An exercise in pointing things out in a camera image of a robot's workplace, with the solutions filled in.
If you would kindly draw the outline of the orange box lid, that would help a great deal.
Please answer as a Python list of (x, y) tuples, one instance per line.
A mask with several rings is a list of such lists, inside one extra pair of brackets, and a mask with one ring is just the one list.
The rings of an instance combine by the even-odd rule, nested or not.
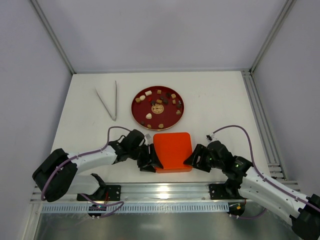
[(157, 133), (153, 136), (156, 155), (163, 168), (156, 167), (159, 174), (185, 173), (192, 170), (184, 161), (193, 153), (188, 132)]

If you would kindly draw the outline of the metal tweezers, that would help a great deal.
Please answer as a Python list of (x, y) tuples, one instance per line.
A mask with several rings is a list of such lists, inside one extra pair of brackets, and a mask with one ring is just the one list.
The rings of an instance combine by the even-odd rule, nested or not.
[(94, 92), (113, 122), (118, 119), (118, 83), (115, 80), (110, 90), (95, 87)]

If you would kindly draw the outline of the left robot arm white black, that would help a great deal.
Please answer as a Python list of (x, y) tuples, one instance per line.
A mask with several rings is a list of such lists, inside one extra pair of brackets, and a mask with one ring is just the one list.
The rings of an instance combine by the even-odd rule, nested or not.
[(67, 153), (55, 149), (34, 171), (32, 179), (41, 191), (41, 200), (49, 203), (66, 194), (76, 194), (78, 201), (108, 201), (109, 186), (96, 173), (83, 173), (98, 167), (112, 166), (131, 159), (142, 172), (163, 169), (154, 144), (137, 129), (129, 130), (117, 140), (108, 139), (96, 150), (83, 153)]

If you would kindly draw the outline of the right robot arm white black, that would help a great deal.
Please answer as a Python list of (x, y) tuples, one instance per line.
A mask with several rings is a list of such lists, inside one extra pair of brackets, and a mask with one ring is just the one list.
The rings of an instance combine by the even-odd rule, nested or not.
[(197, 144), (185, 165), (210, 172), (219, 169), (226, 176), (226, 191), (231, 195), (252, 200), (273, 212), (291, 226), (303, 240), (320, 237), (320, 197), (295, 191), (255, 169), (254, 164), (232, 155), (220, 141), (207, 146)]

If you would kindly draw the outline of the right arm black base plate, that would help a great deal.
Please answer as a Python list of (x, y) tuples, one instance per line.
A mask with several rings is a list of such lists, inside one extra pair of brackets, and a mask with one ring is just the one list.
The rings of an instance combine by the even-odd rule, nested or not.
[(229, 183), (211, 183), (208, 185), (211, 200), (244, 200), (238, 189)]

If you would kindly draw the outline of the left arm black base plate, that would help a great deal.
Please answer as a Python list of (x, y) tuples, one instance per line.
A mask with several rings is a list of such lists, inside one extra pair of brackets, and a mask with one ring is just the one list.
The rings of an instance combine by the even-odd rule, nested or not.
[(100, 186), (96, 192), (91, 195), (86, 194), (90, 200), (96, 201), (119, 201), (121, 198), (121, 186), (120, 185), (103, 185)]

